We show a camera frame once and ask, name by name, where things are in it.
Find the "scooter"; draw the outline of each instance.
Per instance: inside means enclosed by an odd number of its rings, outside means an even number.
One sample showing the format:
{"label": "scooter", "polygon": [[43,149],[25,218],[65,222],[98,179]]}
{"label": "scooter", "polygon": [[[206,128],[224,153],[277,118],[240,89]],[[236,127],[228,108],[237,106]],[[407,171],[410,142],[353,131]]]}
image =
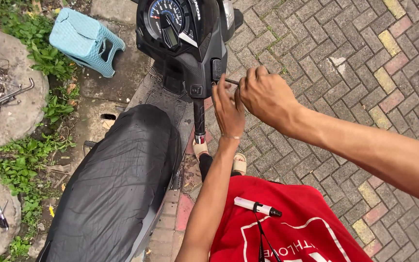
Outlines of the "scooter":
{"label": "scooter", "polygon": [[231,0],[133,0],[137,48],[154,59],[127,109],[73,173],[37,262],[128,262],[147,247],[168,190],[182,187],[192,128],[226,71],[243,14]]}

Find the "lanyard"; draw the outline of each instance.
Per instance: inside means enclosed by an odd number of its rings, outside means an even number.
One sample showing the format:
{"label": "lanyard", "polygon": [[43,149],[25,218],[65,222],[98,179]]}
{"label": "lanyard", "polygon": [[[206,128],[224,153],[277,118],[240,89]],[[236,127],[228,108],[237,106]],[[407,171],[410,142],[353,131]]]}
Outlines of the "lanyard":
{"label": "lanyard", "polygon": [[261,223],[258,220],[257,217],[257,206],[259,205],[259,202],[255,202],[255,204],[253,205],[253,213],[255,213],[255,218],[257,219],[257,223],[258,223],[258,228],[260,230],[260,251],[258,253],[258,262],[265,262],[265,252],[263,249],[263,236],[265,236],[266,242],[268,242],[269,247],[271,248],[271,251],[274,255],[274,257],[276,258],[277,262],[282,262],[279,257],[277,256],[276,251],[274,251],[274,249],[272,248],[271,244],[268,241],[268,238],[265,235],[265,232],[263,231],[263,228],[261,227]]}

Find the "beige slide sandal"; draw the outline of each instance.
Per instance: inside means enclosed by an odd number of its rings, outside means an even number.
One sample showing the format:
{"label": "beige slide sandal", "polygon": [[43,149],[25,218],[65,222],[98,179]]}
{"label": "beige slide sandal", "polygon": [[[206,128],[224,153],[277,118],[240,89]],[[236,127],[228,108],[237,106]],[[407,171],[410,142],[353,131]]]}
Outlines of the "beige slide sandal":
{"label": "beige slide sandal", "polygon": [[232,171],[240,171],[244,174],[247,172],[247,158],[242,153],[236,153],[234,156],[234,162],[232,163]]}
{"label": "beige slide sandal", "polygon": [[198,154],[201,152],[208,151],[208,146],[206,145],[206,141],[203,144],[197,144],[195,140],[192,143],[193,152],[195,153],[196,161],[200,164],[200,158],[198,158]]}

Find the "sidewalk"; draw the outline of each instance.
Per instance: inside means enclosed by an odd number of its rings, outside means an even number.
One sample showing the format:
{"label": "sidewalk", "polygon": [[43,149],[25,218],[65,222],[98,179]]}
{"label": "sidewalk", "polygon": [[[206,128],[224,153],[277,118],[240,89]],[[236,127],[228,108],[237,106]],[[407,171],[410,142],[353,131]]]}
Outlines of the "sidewalk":
{"label": "sidewalk", "polygon": [[[419,0],[233,2],[245,24],[227,43],[229,78],[263,64],[308,108],[419,140]],[[246,121],[240,151],[247,175],[317,188],[374,261],[419,262],[419,199],[250,114]],[[206,127],[214,154],[220,133],[213,107]],[[188,148],[183,192],[167,196],[151,261],[174,260],[200,188]]]}

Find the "black pants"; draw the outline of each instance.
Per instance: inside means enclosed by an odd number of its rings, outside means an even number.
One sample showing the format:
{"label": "black pants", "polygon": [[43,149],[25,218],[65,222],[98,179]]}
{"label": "black pants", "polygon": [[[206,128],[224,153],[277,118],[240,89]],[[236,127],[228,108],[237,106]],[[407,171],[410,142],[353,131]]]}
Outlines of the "black pants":
{"label": "black pants", "polygon": [[[210,170],[211,163],[213,163],[213,157],[208,154],[201,154],[200,156],[200,171],[201,171],[201,181],[204,182],[208,170]],[[233,171],[230,173],[230,176],[241,176],[242,174],[238,171]]]}

